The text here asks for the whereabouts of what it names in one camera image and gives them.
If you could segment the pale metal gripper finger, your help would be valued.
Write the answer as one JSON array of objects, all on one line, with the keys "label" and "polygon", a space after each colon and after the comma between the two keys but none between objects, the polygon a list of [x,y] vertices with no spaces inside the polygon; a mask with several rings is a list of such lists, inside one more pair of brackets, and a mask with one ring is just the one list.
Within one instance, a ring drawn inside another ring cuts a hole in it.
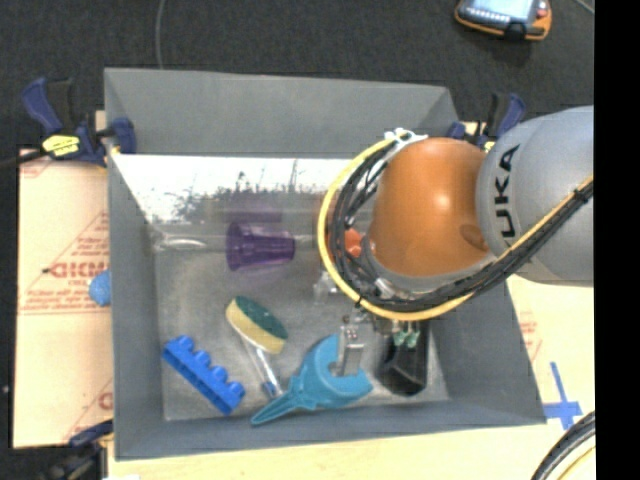
[{"label": "pale metal gripper finger", "polygon": [[340,373],[357,374],[365,344],[357,326],[345,325],[340,333]]}]

